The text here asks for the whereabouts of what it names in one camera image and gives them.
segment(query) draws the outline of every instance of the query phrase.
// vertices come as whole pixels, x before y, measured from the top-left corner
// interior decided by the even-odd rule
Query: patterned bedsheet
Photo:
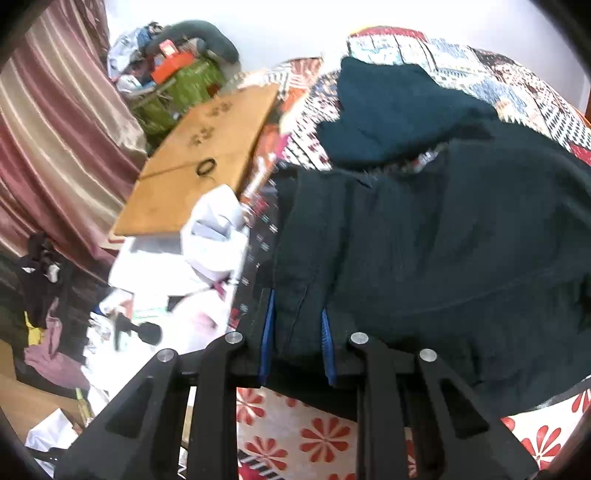
[[[591,125],[551,86],[523,65],[489,51],[429,39],[423,33],[373,27],[347,39],[349,55],[368,63],[421,65],[440,85],[485,100],[507,122],[526,125],[591,164]],[[305,168],[329,169],[316,138],[320,121],[339,116],[338,71],[322,59],[287,61],[237,77],[233,86],[280,84],[278,101],[256,149],[258,169],[242,201],[251,210],[251,238],[236,292],[231,324],[252,314],[256,272],[272,257],[277,204],[268,181],[277,158]],[[418,170],[429,155],[409,159]],[[503,419],[541,469],[546,468],[591,405],[591,390],[539,410]],[[282,397],[266,388],[238,389],[236,396],[240,472],[244,480],[354,480],[356,424]],[[406,432],[409,476],[416,476],[412,434]]]

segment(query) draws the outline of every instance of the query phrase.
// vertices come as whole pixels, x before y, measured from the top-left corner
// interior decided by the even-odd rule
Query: pink and beige striped curtain
[[[107,238],[145,161],[145,137],[106,77],[103,0],[54,0],[0,73],[0,248],[44,230],[104,276]]]

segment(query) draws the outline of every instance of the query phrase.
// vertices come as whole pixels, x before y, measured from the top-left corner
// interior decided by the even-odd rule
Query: wall
[[[342,51],[347,34],[371,25],[485,48],[531,68],[585,111],[589,81],[569,46],[529,0],[106,0],[111,39],[155,20],[207,20],[234,42],[242,68]]]

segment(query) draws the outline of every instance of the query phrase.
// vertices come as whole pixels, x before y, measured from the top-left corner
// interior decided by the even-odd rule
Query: metal bolt
[[[424,348],[418,355],[426,362],[434,362],[437,359],[435,350],[431,350],[430,348]]]
[[[369,341],[367,333],[355,332],[351,334],[351,341],[356,345],[363,345]]]
[[[226,341],[230,344],[242,342],[242,334],[240,332],[229,332],[226,334]]]
[[[165,348],[164,350],[160,350],[156,354],[156,358],[160,360],[162,363],[166,363],[174,357],[174,350],[171,348]]]

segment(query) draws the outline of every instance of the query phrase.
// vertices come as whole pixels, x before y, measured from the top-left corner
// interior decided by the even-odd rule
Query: black circle mark
[[[216,165],[217,162],[213,158],[206,158],[198,163],[197,168],[195,168],[195,173],[197,173],[197,176],[203,177],[204,175],[211,173]]]

